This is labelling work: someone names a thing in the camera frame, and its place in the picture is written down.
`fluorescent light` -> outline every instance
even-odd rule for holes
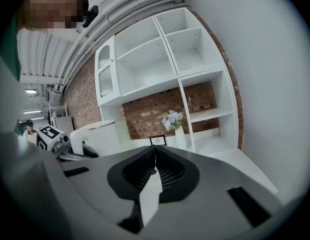
[[[32,120],[44,119],[45,117],[33,118]]]
[[[24,112],[24,114],[41,113],[41,112],[42,112],[42,110],[34,110],[34,111]]]
[[[36,89],[26,89],[26,92],[29,94],[37,94],[37,90]]]

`ceiling pipe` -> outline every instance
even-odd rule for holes
[[[57,81],[57,84],[55,85],[55,90],[58,89],[59,87],[59,83],[60,83],[60,79],[62,77],[62,74],[64,73],[64,70],[66,69],[67,65],[68,65],[68,62],[70,60],[70,58],[72,57],[73,53],[75,52],[75,50],[77,49],[81,39],[91,30],[93,29],[94,26],[96,26],[105,16],[107,16],[108,13],[112,12],[113,10],[115,10],[118,6],[124,4],[125,2],[127,2],[129,0],[115,0],[113,3],[109,4],[108,6],[106,6],[105,8],[103,8],[102,10],[100,10],[99,12],[99,15],[98,17],[90,24],[90,26],[86,29],[84,29],[79,37],[76,39],[74,45],[72,46],[71,50],[69,51],[66,59],[65,59],[65,62],[63,63],[63,66],[59,72],[59,75],[58,75],[58,81]],[[65,78],[68,77],[68,74],[69,74],[69,71],[70,69],[68,69],[66,71],[66,74],[65,74]]]
[[[81,46],[81,48],[78,50],[76,56],[73,58],[73,61],[71,62],[71,64],[68,67],[68,71],[65,74],[64,80],[62,81],[61,84],[61,89],[60,91],[62,91],[64,89],[65,86],[65,82],[66,80],[70,77],[71,72],[73,72],[73,67],[75,65],[75,63],[77,62],[77,59],[80,55],[82,55],[82,53],[85,51],[85,48],[87,47],[87,45],[93,41],[96,36],[102,31],[102,29],[106,28],[107,25],[111,24],[113,21],[115,21],[117,18],[119,18],[120,16],[124,15],[125,13],[127,13],[128,11],[132,10],[133,8],[148,2],[151,0],[135,0],[134,2],[132,2],[130,5],[122,8],[121,10],[119,10],[118,12],[116,12],[115,14],[113,14],[111,17],[108,18],[107,21],[103,22],[94,32],[94,34],[92,34],[87,40],[86,42]]]
[[[152,8],[152,7],[156,7],[160,4],[165,4],[165,3],[169,3],[169,2],[172,2],[172,1],[176,1],[176,0],[162,0],[162,1],[158,1],[156,3],[152,3],[148,6],[145,6],[145,7],[142,7],[140,8],[139,10],[136,10],[134,12],[132,12],[131,14],[127,15],[126,17],[124,17],[122,20],[120,20],[119,22],[115,23],[114,25],[112,25],[106,32],[104,32],[95,42],[94,45],[90,46],[86,51],[85,53],[82,55],[82,57],[78,60],[78,62],[76,63],[76,65],[73,67],[71,73],[69,74],[69,76],[67,77],[66,81],[65,81],[65,84],[64,86],[67,85],[67,82],[69,81],[69,78],[70,76],[74,73],[75,69],[78,67],[78,65],[80,64],[80,62],[82,62],[83,58],[91,51],[93,50],[93,48],[95,46],[98,45],[98,42],[100,42],[100,40],[102,38],[104,38],[112,29],[114,29],[115,27],[117,27],[118,25],[122,24],[123,22],[125,22],[126,20],[128,20],[129,18],[133,17],[134,15],[137,15],[139,13],[141,13],[142,11],[145,11],[145,10],[148,10],[149,8]]]

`person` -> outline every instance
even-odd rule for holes
[[[34,130],[34,123],[28,119],[26,121],[27,130],[24,132],[24,137],[31,143],[37,145],[37,132]]]
[[[21,65],[18,57],[17,34],[21,29],[45,30],[51,28],[72,28],[77,22],[82,22],[88,14],[88,0],[24,0],[18,11],[13,15],[0,42],[0,79],[12,84],[20,81]],[[0,85],[0,101],[3,99],[3,86]],[[5,115],[5,109],[0,110],[0,118]],[[6,131],[0,125],[0,131]],[[15,133],[22,135],[18,123]]]

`white cabinet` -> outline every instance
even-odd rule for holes
[[[95,60],[97,101],[107,120],[120,120],[123,103],[180,87],[190,129],[189,150],[205,155],[237,146],[237,107],[226,65],[188,9],[166,11],[132,25],[105,42]],[[206,81],[212,83],[217,108],[189,113],[184,88]],[[214,134],[195,139],[192,124],[213,118],[219,118]]]

